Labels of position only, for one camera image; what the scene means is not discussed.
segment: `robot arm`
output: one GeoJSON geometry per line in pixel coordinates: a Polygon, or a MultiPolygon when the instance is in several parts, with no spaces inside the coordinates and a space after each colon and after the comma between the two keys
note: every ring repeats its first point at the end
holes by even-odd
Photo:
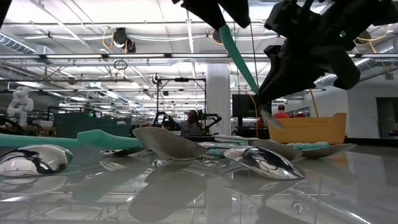
{"type": "MultiPolygon", "coordinates": [[[[216,30],[226,25],[219,5],[241,27],[250,24],[248,0],[172,1],[183,1],[182,7],[216,30]]],[[[300,7],[297,0],[283,0],[273,7],[264,27],[287,39],[282,46],[264,50],[271,71],[259,89],[256,100],[260,104],[313,88],[325,72],[336,74],[335,87],[349,90],[360,76],[346,53],[355,47],[353,40],[370,25],[398,22],[398,8],[392,0],[331,0],[333,4],[322,15],[310,10],[313,2],[306,0],[300,7]]]]}
{"type": "Polygon", "coordinates": [[[27,111],[33,110],[33,100],[28,98],[30,92],[29,87],[18,87],[17,91],[12,93],[12,101],[8,106],[7,114],[9,117],[14,116],[16,113],[19,114],[19,125],[26,125],[27,111]]]}

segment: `person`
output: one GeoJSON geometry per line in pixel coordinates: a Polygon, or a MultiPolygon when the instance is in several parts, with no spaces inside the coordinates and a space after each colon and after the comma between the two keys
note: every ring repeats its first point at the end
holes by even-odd
{"type": "Polygon", "coordinates": [[[274,114],[275,118],[290,118],[290,116],[285,113],[285,106],[279,105],[278,106],[278,113],[274,114]]]}
{"type": "Polygon", "coordinates": [[[197,116],[197,112],[191,110],[188,119],[178,124],[181,128],[181,135],[198,136],[201,134],[201,124],[198,122],[197,116]]]}
{"type": "Polygon", "coordinates": [[[258,120],[254,123],[254,127],[255,127],[256,129],[263,129],[265,125],[266,125],[266,124],[265,124],[265,122],[264,122],[264,120],[263,120],[262,118],[258,119],[258,120]]]}

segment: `red shirt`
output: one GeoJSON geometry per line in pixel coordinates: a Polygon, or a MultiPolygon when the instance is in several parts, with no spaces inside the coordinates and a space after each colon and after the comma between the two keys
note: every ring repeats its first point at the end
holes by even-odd
{"type": "Polygon", "coordinates": [[[285,113],[285,112],[278,112],[278,113],[274,114],[274,117],[275,117],[275,118],[290,118],[290,117],[287,115],[287,113],[285,113]]]}

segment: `man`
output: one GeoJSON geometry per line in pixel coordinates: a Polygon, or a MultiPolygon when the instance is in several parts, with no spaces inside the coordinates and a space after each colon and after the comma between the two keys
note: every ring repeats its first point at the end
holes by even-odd
{"type": "Polygon", "coordinates": [[[197,121],[197,112],[191,110],[188,119],[178,124],[181,128],[181,135],[201,135],[201,124],[197,121]]]}
{"type": "Polygon", "coordinates": [[[285,106],[279,105],[278,106],[278,113],[274,114],[275,118],[290,118],[290,116],[285,113],[285,106]]]}

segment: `black monitor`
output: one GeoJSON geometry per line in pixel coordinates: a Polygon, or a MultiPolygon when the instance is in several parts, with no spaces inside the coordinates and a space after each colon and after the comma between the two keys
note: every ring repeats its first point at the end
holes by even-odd
{"type": "Polygon", "coordinates": [[[256,107],[249,95],[232,95],[232,117],[255,118],[256,107]]]}

